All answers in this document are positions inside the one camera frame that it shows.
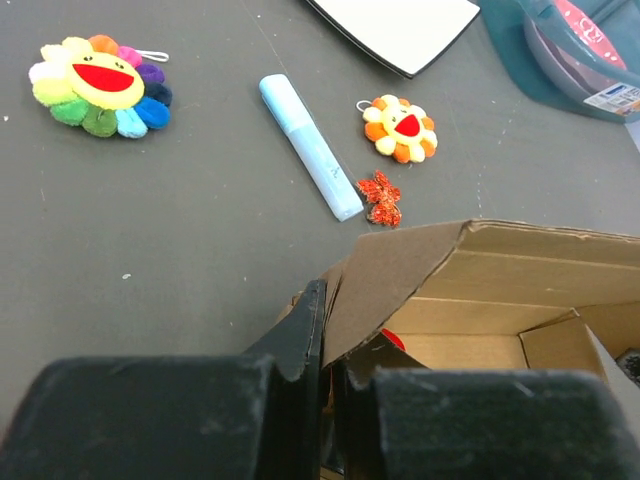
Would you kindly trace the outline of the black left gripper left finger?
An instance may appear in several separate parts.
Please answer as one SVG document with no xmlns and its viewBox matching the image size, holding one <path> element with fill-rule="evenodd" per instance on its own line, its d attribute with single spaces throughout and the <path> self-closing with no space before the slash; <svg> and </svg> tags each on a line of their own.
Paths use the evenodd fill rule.
<svg viewBox="0 0 640 480">
<path fill-rule="evenodd" d="M 316 479 L 326 284 L 244 353 L 47 365 L 1 442 L 5 479 Z"/>
</svg>

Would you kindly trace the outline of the brown cardboard box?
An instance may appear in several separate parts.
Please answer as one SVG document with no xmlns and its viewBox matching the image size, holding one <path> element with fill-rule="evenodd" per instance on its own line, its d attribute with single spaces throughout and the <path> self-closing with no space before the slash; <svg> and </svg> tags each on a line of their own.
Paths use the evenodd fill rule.
<svg viewBox="0 0 640 480">
<path fill-rule="evenodd" d="M 324 275 L 324 361 L 389 331 L 431 369 L 578 369 L 639 345 L 639 241 L 467 220 L 362 235 Z"/>
</svg>

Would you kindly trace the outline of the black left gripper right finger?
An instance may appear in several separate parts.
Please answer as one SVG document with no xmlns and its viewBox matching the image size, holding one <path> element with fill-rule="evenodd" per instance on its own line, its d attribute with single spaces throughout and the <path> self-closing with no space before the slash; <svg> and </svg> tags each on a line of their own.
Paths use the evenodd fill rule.
<svg viewBox="0 0 640 480">
<path fill-rule="evenodd" d="M 635 479 L 609 388 L 574 370 L 431 370 L 353 356 L 332 370 L 350 479 Z"/>
</svg>

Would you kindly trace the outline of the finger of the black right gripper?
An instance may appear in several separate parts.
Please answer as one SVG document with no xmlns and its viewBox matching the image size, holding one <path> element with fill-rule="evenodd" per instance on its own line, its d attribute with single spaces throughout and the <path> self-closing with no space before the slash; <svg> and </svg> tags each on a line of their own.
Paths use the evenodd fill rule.
<svg viewBox="0 0 640 480">
<path fill-rule="evenodd" d="M 640 387 L 640 351 L 628 349 L 616 359 L 616 364 L 625 376 Z"/>
</svg>

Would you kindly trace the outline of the red black stamp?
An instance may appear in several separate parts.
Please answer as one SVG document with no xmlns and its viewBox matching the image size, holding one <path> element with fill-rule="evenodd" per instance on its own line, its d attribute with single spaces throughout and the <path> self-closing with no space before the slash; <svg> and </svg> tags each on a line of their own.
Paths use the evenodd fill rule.
<svg viewBox="0 0 640 480">
<path fill-rule="evenodd" d="M 401 351 L 405 352 L 406 351 L 406 347 L 404 345 L 404 342 L 402 341 L 402 339 L 396 335 L 394 332 L 392 332 L 389 329 L 383 328 L 381 330 L 381 333 L 391 342 L 393 343 L 398 349 L 400 349 Z"/>
</svg>

